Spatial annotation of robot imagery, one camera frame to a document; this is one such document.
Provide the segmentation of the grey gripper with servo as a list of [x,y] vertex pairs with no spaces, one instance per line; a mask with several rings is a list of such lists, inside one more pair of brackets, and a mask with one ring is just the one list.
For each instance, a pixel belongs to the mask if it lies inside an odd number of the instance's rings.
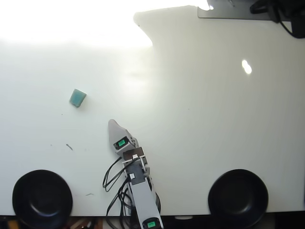
[[114,119],[108,121],[109,141],[115,153],[124,153],[139,147],[138,141],[127,129],[121,127]]

